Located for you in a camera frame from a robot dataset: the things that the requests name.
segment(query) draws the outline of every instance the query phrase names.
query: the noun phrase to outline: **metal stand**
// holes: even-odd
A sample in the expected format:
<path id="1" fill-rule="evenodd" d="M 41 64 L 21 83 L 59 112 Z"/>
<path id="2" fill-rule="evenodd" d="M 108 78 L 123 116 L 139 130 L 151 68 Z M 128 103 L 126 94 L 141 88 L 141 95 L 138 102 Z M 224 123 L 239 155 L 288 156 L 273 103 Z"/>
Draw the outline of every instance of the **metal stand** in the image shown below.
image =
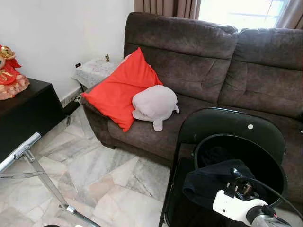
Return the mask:
<path id="1" fill-rule="evenodd" d="M 52 180 L 46 174 L 40 163 L 35 159 L 33 154 L 30 152 L 30 148 L 35 144 L 41 135 L 39 133 L 33 134 L 28 140 L 23 142 L 19 147 L 17 147 L 3 162 L 0 163 L 0 178 L 29 178 L 33 176 L 38 176 L 45 187 L 53 194 L 53 196 L 60 202 L 60 207 L 73 215 L 77 216 L 81 220 L 89 223 L 92 227 L 101 227 L 97 223 L 93 222 L 86 216 L 79 213 L 73 206 L 69 205 L 59 190 L 56 188 Z M 7 169 L 16 160 L 23 157 L 30 166 L 35 170 L 32 173 L 24 174 L 1 174 L 5 169 Z"/>

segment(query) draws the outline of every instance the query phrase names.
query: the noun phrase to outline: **wall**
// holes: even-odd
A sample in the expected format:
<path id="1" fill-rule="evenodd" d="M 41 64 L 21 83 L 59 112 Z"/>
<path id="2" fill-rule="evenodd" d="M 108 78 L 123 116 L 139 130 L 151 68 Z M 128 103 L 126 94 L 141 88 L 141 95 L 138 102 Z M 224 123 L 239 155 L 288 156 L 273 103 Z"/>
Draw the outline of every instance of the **wall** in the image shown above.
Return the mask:
<path id="1" fill-rule="evenodd" d="M 133 0 L 0 0 L 0 44 L 24 75 L 51 82 L 59 99 L 79 88 L 74 65 L 109 53 L 123 57 Z"/>

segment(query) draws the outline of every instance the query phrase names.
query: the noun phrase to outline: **black cabinet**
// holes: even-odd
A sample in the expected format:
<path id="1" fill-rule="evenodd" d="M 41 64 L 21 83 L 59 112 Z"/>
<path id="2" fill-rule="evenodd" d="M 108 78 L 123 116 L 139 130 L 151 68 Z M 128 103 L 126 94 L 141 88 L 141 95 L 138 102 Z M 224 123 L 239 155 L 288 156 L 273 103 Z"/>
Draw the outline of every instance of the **black cabinet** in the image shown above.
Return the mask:
<path id="1" fill-rule="evenodd" d="M 25 91 L 0 101 L 0 162 L 34 132 L 43 136 L 65 118 L 52 84 L 29 81 Z"/>

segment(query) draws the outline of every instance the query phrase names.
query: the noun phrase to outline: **red figurine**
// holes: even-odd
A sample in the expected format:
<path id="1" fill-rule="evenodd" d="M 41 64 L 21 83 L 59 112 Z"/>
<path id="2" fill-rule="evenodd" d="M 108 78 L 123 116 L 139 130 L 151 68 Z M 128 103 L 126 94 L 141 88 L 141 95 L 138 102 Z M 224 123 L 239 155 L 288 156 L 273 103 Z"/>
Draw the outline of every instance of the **red figurine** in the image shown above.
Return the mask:
<path id="1" fill-rule="evenodd" d="M 28 79 L 15 70 L 20 67 L 15 53 L 0 45 L 0 100 L 13 98 L 29 85 Z"/>

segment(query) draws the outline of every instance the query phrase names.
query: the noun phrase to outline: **lace tablecloth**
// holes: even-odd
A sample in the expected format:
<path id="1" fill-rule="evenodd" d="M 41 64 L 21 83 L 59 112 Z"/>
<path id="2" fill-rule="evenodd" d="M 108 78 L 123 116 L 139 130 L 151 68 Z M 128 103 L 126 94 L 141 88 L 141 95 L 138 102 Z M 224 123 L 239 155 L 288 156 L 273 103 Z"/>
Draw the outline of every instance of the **lace tablecloth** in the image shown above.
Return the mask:
<path id="1" fill-rule="evenodd" d="M 107 62 L 104 59 L 92 59 L 78 67 L 72 78 L 90 88 L 108 77 L 119 64 L 118 61 Z"/>

